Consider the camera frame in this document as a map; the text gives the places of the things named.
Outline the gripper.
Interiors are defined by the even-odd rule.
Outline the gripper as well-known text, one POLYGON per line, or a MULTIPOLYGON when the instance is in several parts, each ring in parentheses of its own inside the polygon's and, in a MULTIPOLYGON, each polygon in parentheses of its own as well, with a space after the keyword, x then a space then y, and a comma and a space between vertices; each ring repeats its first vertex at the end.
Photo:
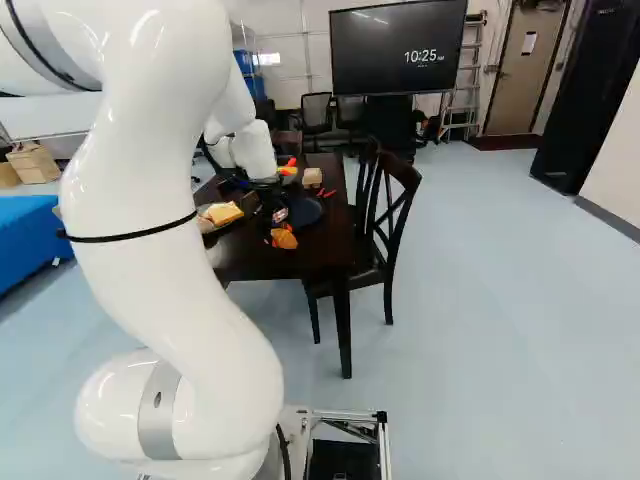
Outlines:
POLYGON ((265 228, 264 242, 273 248, 295 250, 298 247, 298 241, 293 228, 289 224, 282 223, 289 214, 282 182, 276 180, 270 183, 255 183, 254 191, 260 199, 260 215, 263 219, 268 223, 279 223, 265 228))

